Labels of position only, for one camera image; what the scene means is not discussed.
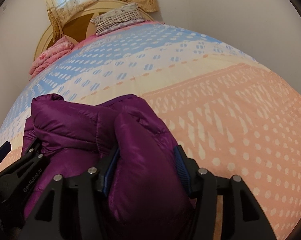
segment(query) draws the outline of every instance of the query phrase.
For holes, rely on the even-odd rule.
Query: white wall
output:
[[[289,0],[158,1],[157,20],[231,44],[301,94],[301,18]],[[5,84],[0,126],[28,83],[36,46],[49,24],[44,0],[6,0],[0,8],[0,85]]]
[[[157,19],[254,57],[301,94],[301,17],[289,0],[158,0]]]

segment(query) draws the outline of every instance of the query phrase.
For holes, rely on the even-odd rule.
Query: striped pillow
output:
[[[143,21],[145,21],[145,18],[141,15],[136,4],[124,5],[91,20],[92,23],[95,23],[96,35],[108,33],[107,30],[112,31]]]

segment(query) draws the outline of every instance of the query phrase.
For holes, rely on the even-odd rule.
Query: silver bolt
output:
[[[62,178],[63,178],[63,176],[61,174],[57,174],[54,176],[55,181],[60,181]]]
[[[204,168],[199,168],[199,169],[198,169],[198,173],[199,173],[200,175],[205,175],[205,174],[207,173],[207,170],[204,169]]]
[[[242,180],[242,178],[239,175],[234,175],[233,180],[236,182],[240,182]]]
[[[91,168],[88,169],[89,174],[94,174],[96,172],[97,172],[97,169],[95,167],[91,167]]]

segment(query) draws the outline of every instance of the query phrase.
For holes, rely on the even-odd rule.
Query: bed sheet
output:
[[[0,169],[20,157],[32,98],[49,93],[89,105],[136,94],[200,166],[244,178],[278,239],[301,217],[301,96],[228,44],[159,23],[91,37],[17,98],[0,129],[0,145],[12,143]]]

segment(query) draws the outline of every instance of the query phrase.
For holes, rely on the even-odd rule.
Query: purple puffer jacket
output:
[[[126,95],[88,106],[51,94],[34,98],[31,114],[23,153],[38,137],[50,164],[25,206],[25,218],[54,175],[87,171],[117,140],[120,158],[104,210],[109,239],[185,238],[193,206],[177,176],[177,142],[145,100]]]

